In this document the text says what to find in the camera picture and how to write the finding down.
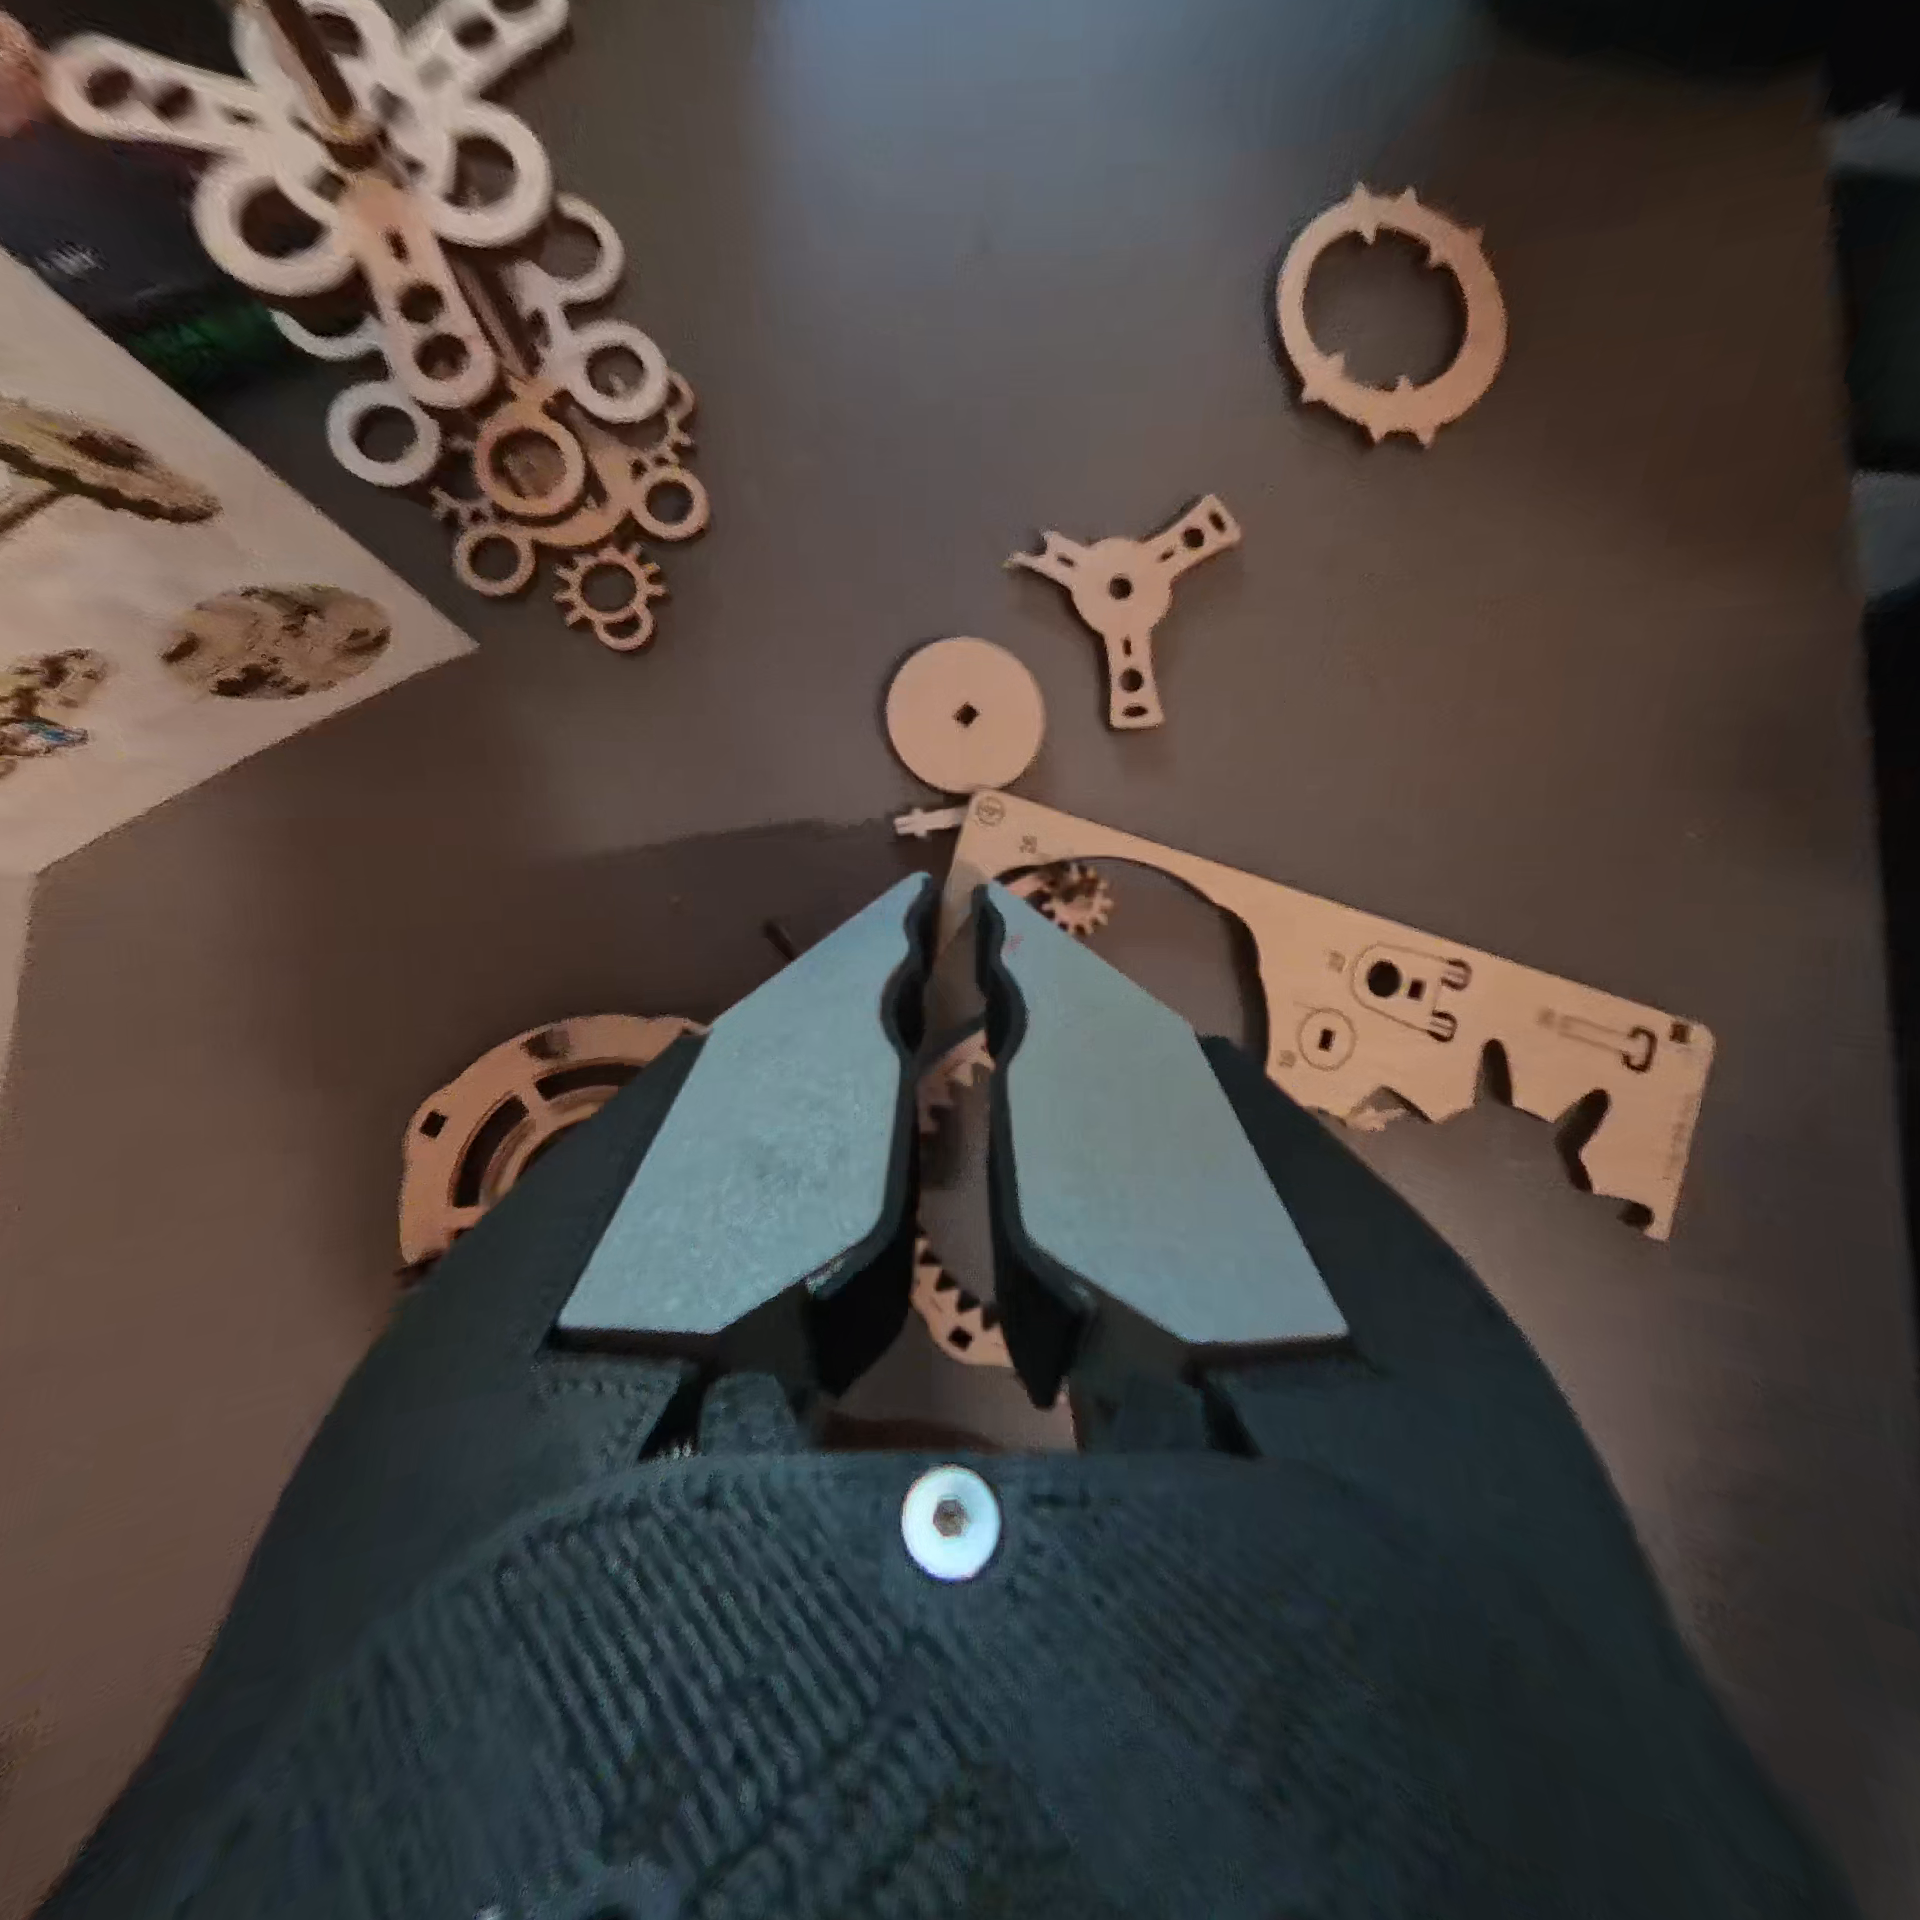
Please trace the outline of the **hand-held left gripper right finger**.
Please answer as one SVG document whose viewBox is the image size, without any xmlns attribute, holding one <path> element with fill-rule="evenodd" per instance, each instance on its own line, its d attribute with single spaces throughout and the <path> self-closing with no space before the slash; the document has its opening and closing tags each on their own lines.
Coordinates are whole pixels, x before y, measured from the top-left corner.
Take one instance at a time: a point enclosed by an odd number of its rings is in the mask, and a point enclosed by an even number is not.
<svg viewBox="0 0 1920 1920">
<path fill-rule="evenodd" d="M 1035 1405 L 1328 1354 L 1347 1318 L 1194 1027 L 982 890 L 994 1303 Z"/>
</svg>

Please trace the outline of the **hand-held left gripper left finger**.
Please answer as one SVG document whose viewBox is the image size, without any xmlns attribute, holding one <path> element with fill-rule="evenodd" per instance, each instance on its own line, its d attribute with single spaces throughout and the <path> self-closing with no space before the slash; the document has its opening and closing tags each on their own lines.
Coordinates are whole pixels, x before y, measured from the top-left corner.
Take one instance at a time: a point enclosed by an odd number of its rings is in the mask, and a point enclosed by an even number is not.
<svg viewBox="0 0 1920 1920">
<path fill-rule="evenodd" d="M 912 873 L 720 1015 L 559 1342 L 850 1389 L 911 1309 L 933 878 Z"/>
</svg>

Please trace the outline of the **wooden parts sheet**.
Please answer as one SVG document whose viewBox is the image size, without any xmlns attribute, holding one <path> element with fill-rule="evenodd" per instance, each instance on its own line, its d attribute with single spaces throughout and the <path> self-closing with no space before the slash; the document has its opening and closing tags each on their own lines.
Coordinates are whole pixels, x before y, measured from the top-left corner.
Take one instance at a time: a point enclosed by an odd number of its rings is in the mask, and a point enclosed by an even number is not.
<svg viewBox="0 0 1920 1920">
<path fill-rule="evenodd" d="M 1002 792 L 974 794 L 937 819 L 944 827 L 955 831 L 944 945 L 974 890 L 1006 873 L 1150 869 L 1250 937 L 1264 1071 L 1293 1099 L 1362 1133 L 1390 1103 L 1451 1120 L 1498 1050 L 1513 1109 L 1546 1122 L 1592 1115 L 1570 1150 L 1584 1190 L 1647 1237 L 1674 1235 L 1714 1056 L 1705 1025 Z"/>
</svg>

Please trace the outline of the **wooden model tower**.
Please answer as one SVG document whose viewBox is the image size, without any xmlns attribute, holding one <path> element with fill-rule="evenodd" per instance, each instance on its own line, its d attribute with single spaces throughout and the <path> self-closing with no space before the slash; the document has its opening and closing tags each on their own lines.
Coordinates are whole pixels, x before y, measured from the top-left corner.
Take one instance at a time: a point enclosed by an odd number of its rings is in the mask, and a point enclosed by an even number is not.
<svg viewBox="0 0 1920 1920">
<path fill-rule="evenodd" d="M 327 409 L 338 467 L 426 498 L 455 576 L 551 585 L 631 657 L 669 598 L 656 546 L 706 534 L 698 395 L 613 311 L 626 251 L 501 104 L 569 35 L 568 2 L 229 6 L 227 77 L 101 33 L 45 59 L 90 137 L 194 158 L 211 263 L 312 359 L 370 368 Z"/>
</svg>

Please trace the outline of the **small wooden gear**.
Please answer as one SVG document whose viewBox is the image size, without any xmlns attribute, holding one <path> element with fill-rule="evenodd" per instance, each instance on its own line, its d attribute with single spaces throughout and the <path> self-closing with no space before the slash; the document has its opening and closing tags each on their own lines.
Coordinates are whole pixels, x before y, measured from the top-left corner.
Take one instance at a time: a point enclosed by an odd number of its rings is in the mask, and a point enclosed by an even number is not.
<svg viewBox="0 0 1920 1920">
<path fill-rule="evenodd" d="M 1113 917 L 1113 890 L 1086 862 L 1050 862 L 1002 885 L 1077 943 L 1090 943 Z"/>
</svg>

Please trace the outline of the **wooden disc with square hole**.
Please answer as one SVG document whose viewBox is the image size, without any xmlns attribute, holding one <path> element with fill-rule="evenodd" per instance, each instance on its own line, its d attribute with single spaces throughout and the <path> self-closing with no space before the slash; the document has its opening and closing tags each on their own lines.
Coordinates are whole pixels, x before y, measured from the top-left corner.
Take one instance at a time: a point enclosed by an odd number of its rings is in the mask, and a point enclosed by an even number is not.
<svg viewBox="0 0 1920 1920">
<path fill-rule="evenodd" d="M 890 681 L 883 725 L 901 767 L 949 795 L 1019 781 L 1045 742 L 1034 673 L 982 638 L 925 643 Z"/>
</svg>

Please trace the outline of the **three-armed wooden part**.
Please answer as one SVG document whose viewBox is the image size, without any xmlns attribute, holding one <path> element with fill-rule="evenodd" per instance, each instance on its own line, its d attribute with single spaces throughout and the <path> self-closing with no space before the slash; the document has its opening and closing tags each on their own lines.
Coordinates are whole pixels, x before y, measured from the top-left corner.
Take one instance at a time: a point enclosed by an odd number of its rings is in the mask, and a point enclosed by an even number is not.
<svg viewBox="0 0 1920 1920">
<path fill-rule="evenodd" d="M 1109 536 L 1090 545 L 1045 534 L 1040 549 L 1018 552 L 1006 570 L 1026 570 L 1064 589 L 1074 615 L 1097 637 L 1109 681 L 1109 728 L 1165 728 L 1154 666 L 1154 629 L 1173 590 L 1198 565 L 1241 542 L 1241 526 L 1219 497 L 1198 498 L 1154 536 Z"/>
</svg>

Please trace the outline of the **paper instruction sheet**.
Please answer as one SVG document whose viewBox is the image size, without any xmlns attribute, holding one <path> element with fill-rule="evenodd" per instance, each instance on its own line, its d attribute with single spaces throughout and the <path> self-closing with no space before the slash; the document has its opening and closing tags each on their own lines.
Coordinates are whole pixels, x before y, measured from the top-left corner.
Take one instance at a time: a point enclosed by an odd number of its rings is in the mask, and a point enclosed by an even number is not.
<svg viewBox="0 0 1920 1920">
<path fill-rule="evenodd" d="M 3 487 L 7 878 L 474 650 L 13 256 Z"/>
</svg>

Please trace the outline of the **round wooden frame plate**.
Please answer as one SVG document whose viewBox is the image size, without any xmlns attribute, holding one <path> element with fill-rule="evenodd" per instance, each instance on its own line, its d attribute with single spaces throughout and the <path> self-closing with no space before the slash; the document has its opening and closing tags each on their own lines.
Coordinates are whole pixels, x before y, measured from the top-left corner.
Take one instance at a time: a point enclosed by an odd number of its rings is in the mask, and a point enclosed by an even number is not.
<svg viewBox="0 0 1920 1920">
<path fill-rule="evenodd" d="M 577 1015 L 495 1045 L 429 1095 L 401 1144 L 403 1277 L 439 1263 L 554 1146 L 704 1034 L 683 1018 Z"/>
</svg>

